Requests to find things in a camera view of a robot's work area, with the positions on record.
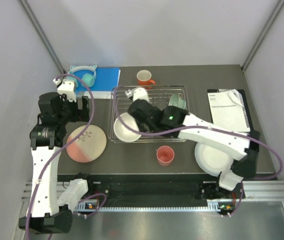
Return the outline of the orange bowl white inside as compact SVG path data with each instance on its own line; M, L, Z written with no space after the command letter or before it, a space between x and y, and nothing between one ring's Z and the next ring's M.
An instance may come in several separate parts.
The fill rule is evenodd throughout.
M129 126L130 128L132 128L135 131L139 131L138 125L135 121L135 119L128 114L127 112L123 113L120 115L120 118L122 119L122 121ZM134 133L132 131L130 131L129 129L127 129L119 120L119 118L116 118L115 122L114 122L114 126L113 126L113 130L115 133L115 136L122 142L125 143L131 143L131 142L135 142L136 140L138 140L141 135Z

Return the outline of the mint green ceramic bowl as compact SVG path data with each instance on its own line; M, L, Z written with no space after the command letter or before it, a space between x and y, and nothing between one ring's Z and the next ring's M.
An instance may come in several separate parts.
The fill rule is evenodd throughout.
M184 110L186 109L186 101L182 97L182 95L180 95L178 93L172 94L172 96L170 97L168 105L178 107L178 108L184 109Z

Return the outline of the pink and cream floral plate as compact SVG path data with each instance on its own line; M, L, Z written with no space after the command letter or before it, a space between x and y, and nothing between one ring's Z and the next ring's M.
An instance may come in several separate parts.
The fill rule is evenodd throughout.
M104 152L106 144L104 131L96 125L90 125L78 139L66 148L66 151L72 160L89 163Z

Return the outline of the white ceramic plate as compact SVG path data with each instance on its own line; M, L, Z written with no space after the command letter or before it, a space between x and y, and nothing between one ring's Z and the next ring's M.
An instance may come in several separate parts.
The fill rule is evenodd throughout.
M214 177L233 163L233 158L226 153L201 143L196 144L194 156L200 168Z

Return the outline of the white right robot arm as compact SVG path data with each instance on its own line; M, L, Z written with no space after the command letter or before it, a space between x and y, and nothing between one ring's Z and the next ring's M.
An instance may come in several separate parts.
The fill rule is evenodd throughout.
M190 140L231 157L233 162L219 172L218 183L215 185L215 192L221 198L232 194L243 179L256 176L260 139L260 133L256 130L230 132L184 109L167 106L160 110L143 99L134 101L129 106L128 113L138 123L149 127L150 131L144 133L146 136Z

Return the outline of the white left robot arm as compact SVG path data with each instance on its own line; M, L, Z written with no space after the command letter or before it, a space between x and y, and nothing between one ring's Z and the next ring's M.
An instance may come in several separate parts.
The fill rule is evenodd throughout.
M26 216L19 219L19 228L27 234L64 234L71 229L73 211L81 198L90 198L95 192L92 183L83 175L76 175L62 194L57 195L58 164L64 149L66 125L89 121L89 99L83 96L79 108L74 97L49 92L39 97L38 105L37 124L30 132L31 200Z

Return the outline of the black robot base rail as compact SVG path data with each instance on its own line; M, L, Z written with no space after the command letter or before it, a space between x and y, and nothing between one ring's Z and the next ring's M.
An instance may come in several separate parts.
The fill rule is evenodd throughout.
M59 174L58 181L68 183L83 178L88 182L86 197L96 196L105 207L196 207L207 200L233 202L240 197L241 185L228 191L217 186L217 178L207 174Z

